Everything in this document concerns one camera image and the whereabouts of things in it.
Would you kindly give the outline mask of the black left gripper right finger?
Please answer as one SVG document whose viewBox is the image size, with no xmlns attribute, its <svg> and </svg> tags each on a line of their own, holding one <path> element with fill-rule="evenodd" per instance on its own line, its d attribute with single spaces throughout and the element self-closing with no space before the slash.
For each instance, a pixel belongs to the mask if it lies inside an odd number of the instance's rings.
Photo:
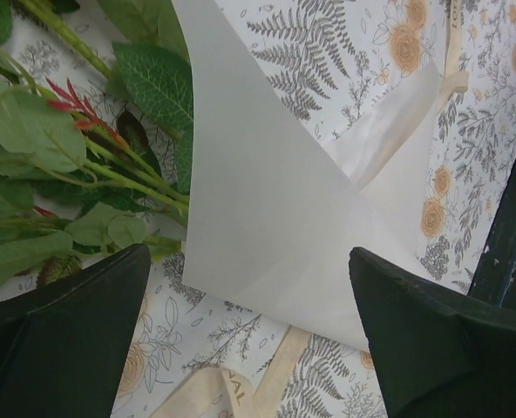
<svg viewBox="0 0 516 418">
<path fill-rule="evenodd" d="M 516 312 L 361 247 L 350 282 L 390 417 L 516 417 Z"/>
</svg>

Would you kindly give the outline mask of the pink artificial flower bouquet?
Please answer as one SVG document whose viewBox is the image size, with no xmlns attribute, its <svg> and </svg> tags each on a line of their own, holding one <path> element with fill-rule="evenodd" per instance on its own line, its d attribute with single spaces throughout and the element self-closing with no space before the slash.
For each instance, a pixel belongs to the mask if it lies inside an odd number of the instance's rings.
<svg viewBox="0 0 516 418">
<path fill-rule="evenodd" d="M 45 286 L 87 256 L 145 244 L 157 257 L 178 239 L 150 233 L 146 213 L 187 224 L 194 126 L 187 48 L 168 1 L 103 1 L 121 32 L 102 58 L 64 21 L 74 1 L 0 1 L 0 288 L 37 274 Z M 136 107 L 105 121 L 71 80 L 38 79 L 4 49 L 20 13 L 52 30 Z"/>
</svg>

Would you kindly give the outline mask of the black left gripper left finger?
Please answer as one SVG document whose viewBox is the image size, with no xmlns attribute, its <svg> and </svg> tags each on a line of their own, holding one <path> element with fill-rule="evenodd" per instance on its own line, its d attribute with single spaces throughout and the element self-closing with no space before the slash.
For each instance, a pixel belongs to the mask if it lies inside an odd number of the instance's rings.
<svg viewBox="0 0 516 418">
<path fill-rule="evenodd" d="M 108 417 L 151 267 L 132 245 L 0 302 L 0 417 Z"/>
</svg>

